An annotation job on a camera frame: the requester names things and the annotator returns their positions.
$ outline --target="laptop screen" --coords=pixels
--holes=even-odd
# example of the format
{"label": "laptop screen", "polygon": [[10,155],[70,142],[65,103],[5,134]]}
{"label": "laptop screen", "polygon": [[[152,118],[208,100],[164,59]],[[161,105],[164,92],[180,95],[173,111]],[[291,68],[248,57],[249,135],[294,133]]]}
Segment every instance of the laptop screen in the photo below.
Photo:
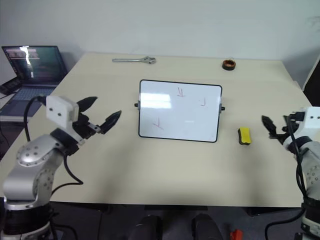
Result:
{"label": "laptop screen", "polygon": [[23,85],[57,85],[67,74],[57,46],[3,46]]}

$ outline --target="wooden table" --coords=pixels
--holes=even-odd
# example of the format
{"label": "wooden table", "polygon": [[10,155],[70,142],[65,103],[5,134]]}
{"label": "wooden table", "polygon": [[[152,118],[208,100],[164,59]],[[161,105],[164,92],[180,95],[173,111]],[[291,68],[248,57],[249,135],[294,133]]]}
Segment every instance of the wooden table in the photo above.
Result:
{"label": "wooden table", "polygon": [[[100,124],[122,110],[118,123],[95,135],[68,159],[82,186],[59,189],[51,200],[76,203],[299,207],[296,161],[277,140],[268,138],[261,115],[281,129],[283,115],[310,106],[281,61],[236,59],[233,71],[222,69],[223,59],[156,56],[157,63],[112,63],[112,58],[143,57],[87,53],[53,95],[78,101],[97,96],[85,112]],[[216,143],[152,139],[138,136],[141,79],[218,84],[223,87]],[[29,122],[31,139],[56,126],[41,109]],[[252,144],[240,145],[237,130],[249,127]],[[2,184],[26,143],[17,138],[0,162]],[[61,165],[53,186],[73,181]]]}

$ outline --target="small whiteboard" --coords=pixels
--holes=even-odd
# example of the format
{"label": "small whiteboard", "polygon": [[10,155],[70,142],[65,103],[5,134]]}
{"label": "small whiteboard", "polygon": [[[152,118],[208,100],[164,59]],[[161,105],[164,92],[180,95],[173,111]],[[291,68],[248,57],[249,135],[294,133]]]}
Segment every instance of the small whiteboard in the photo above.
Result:
{"label": "small whiteboard", "polygon": [[217,141],[222,87],[170,81],[140,81],[139,136]]}

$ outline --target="cable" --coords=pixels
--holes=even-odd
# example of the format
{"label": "cable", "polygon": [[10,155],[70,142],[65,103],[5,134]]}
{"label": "cable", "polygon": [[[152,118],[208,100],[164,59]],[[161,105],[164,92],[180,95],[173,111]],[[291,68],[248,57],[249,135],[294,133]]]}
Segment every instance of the cable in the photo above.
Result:
{"label": "cable", "polygon": [[306,186],[305,186],[305,181],[304,181],[304,177],[303,177],[303,171],[302,171],[302,166],[301,166],[301,162],[302,162],[302,156],[300,154],[298,145],[297,145],[297,141],[294,135],[294,131],[293,131],[293,127],[292,127],[292,122],[291,122],[291,117],[288,116],[286,118],[286,125],[288,127],[288,132],[290,134],[291,140],[292,140],[292,144],[294,146],[294,151],[295,151],[295,155],[296,155],[296,161],[297,161],[297,184],[299,189],[302,192],[302,195],[304,198],[307,197],[307,190],[306,190]]}
{"label": "cable", "polygon": [[61,184],[59,186],[57,186],[51,193],[51,196],[60,188],[65,187],[65,186],[69,186],[69,185],[82,185],[84,184],[83,181],[81,181],[79,178],[77,178],[70,170],[70,168],[68,167],[68,163],[67,163],[67,155],[64,155],[63,157],[63,165],[65,167],[65,170],[67,171],[67,173],[70,175],[70,177],[72,177],[74,180],[76,180],[77,182],[68,182],[68,183],[64,183]]}
{"label": "cable", "polygon": [[54,221],[52,219],[50,219],[49,222],[50,222],[50,228],[51,228],[53,240],[58,240],[57,231],[56,231],[55,226],[54,226]]}
{"label": "cable", "polygon": [[72,226],[69,226],[69,225],[62,225],[62,224],[54,224],[55,227],[58,227],[58,228],[65,228],[65,229],[70,229],[74,235],[74,238],[75,240],[78,240],[78,234],[77,234],[77,231],[72,227]]}
{"label": "cable", "polygon": [[9,97],[9,96],[11,96],[12,94],[16,94],[18,91],[14,91],[13,93],[10,93],[10,94],[8,94],[8,95],[5,95],[5,96],[2,96],[2,97],[0,97],[0,100],[1,99],[4,99],[4,98],[6,98],[6,97]]}
{"label": "cable", "polygon": [[32,105],[32,103],[37,100],[38,96],[34,96],[33,98],[31,98],[31,100],[28,102],[28,104],[26,105],[25,109],[24,109],[24,113],[23,113],[23,125],[24,125],[24,131],[25,131],[25,136],[26,136],[26,140],[28,142],[30,142],[30,135],[29,135],[29,129],[28,129],[28,112],[29,109]]}
{"label": "cable", "polygon": [[6,144],[8,144],[8,147],[10,148],[10,143],[9,143],[8,139],[6,138],[6,136],[4,135],[4,132],[1,129],[1,125],[0,125],[0,133],[3,136],[4,140],[6,141]]}
{"label": "cable", "polygon": [[103,216],[103,212],[101,212],[100,214],[100,219],[99,219],[99,225],[98,225],[98,233],[96,235],[96,239],[99,240],[99,237],[100,237],[100,228],[101,228],[101,222],[102,222],[102,216]]}
{"label": "cable", "polygon": [[302,209],[296,216],[294,216],[294,217],[292,217],[292,218],[290,218],[288,220],[274,221],[274,222],[269,223],[264,229],[265,240],[269,240],[269,238],[268,238],[268,229],[271,226],[280,225],[280,224],[288,224],[288,223],[294,222],[295,220],[298,220],[304,213],[305,213],[305,209]]}

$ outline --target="red object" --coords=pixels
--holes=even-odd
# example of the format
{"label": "red object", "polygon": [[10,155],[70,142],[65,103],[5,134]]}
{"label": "red object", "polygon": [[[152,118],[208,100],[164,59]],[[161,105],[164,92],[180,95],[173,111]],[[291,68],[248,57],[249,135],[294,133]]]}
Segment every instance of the red object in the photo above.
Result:
{"label": "red object", "polygon": [[236,229],[234,232],[230,232],[230,240],[242,240],[244,233]]}

